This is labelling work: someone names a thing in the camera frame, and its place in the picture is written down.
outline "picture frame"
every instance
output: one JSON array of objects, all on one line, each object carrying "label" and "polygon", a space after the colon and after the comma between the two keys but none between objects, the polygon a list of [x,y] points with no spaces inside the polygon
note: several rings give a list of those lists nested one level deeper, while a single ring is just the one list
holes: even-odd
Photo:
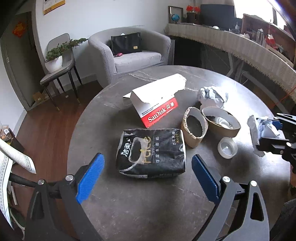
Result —
[{"label": "picture frame", "polygon": [[[172,20],[172,16],[174,14],[178,14],[180,16],[180,19],[177,22]],[[169,23],[182,23],[183,22],[183,8],[168,6],[168,22]]]}]

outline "black handbag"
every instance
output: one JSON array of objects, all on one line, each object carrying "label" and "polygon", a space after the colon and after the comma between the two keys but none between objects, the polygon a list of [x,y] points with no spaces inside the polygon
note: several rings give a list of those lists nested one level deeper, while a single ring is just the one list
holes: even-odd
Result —
[{"label": "black handbag", "polygon": [[142,52],[141,33],[111,36],[111,51],[113,55]]}]

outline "black monitor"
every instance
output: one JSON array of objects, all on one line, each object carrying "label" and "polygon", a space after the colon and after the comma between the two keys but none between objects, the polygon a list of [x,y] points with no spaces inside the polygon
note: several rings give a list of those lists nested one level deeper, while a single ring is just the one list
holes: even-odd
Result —
[{"label": "black monitor", "polygon": [[202,23],[207,26],[218,26],[222,30],[233,28],[234,6],[224,4],[201,4]]}]

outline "red and white package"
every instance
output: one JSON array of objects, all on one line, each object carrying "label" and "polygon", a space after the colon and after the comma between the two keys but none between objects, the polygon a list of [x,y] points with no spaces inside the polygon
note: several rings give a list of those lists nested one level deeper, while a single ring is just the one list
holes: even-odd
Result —
[{"label": "red and white package", "polygon": [[148,128],[178,107],[174,94],[185,89],[185,84],[185,77],[174,74],[134,89],[123,97],[130,98]]}]

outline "wooden floor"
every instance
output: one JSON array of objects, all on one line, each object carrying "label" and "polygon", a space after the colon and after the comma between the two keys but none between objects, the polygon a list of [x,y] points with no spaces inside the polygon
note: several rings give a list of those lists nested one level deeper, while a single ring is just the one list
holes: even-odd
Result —
[{"label": "wooden floor", "polygon": [[[60,111],[57,111],[50,100],[30,110],[17,135],[17,139],[25,148],[25,154],[32,158],[37,174],[32,174],[14,165],[12,172],[37,182],[58,181],[67,175],[67,156],[75,125],[88,103],[102,90],[97,81],[78,88],[80,104],[73,90],[54,97]],[[33,193],[33,188],[14,184],[19,202],[17,209],[26,216]],[[69,223],[60,200],[58,208],[64,223]],[[71,226],[65,225],[68,233],[73,234]]]}]

